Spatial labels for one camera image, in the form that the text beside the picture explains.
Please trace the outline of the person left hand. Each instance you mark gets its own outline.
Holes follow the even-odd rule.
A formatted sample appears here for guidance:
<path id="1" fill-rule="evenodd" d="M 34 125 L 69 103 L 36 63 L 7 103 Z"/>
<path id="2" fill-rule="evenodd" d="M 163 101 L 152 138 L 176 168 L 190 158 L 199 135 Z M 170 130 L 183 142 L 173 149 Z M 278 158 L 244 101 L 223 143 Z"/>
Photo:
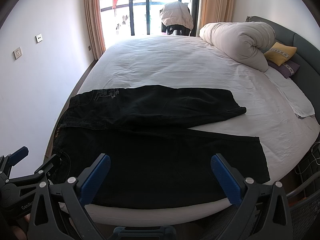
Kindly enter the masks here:
<path id="1" fill-rule="evenodd" d="M 12 232 L 15 236 L 15 239 L 18 240 L 27 240 L 28 239 L 28 228 L 30 222 L 30 214 L 24 216 L 17 225 L 12 227 Z"/>

